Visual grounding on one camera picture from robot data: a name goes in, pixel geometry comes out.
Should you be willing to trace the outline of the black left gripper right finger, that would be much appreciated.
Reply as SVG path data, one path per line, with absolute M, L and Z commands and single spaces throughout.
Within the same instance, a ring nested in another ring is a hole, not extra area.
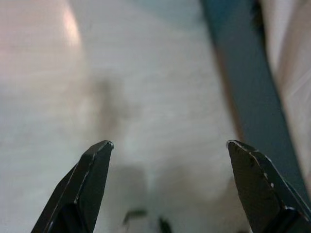
M 309 233 L 311 210 L 280 175 L 272 161 L 257 149 L 229 140 L 239 199 L 254 233 Z

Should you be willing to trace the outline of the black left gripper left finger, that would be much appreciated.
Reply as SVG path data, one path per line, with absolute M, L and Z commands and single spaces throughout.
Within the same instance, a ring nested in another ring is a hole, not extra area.
M 102 203 L 111 152 L 104 140 L 92 145 L 55 187 L 32 232 L 91 233 Z

